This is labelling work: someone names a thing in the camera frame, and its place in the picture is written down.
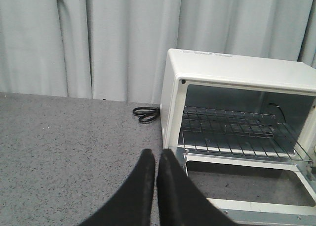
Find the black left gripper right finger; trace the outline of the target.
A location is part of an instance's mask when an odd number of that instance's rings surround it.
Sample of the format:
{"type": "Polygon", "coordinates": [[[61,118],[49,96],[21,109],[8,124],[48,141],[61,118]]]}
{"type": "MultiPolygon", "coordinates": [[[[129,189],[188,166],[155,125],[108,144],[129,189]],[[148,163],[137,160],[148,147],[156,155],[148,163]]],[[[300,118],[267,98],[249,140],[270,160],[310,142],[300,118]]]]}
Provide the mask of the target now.
{"type": "Polygon", "coordinates": [[[236,226],[187,177],[172,150],[162,151],[157,176],[162,226],[236,226]]]}

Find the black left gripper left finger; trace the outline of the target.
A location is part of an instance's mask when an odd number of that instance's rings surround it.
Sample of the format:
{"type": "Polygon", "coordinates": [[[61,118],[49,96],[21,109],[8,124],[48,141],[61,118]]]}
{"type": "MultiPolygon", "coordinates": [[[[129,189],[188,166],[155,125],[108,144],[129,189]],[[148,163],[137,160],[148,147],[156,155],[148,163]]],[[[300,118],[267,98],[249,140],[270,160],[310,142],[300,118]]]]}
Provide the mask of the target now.
{"type": "Polygon", "coordinates": [[[155,158],[144,149],[118,191],[81,226],[149,226],[155,181],[155,158]]]}

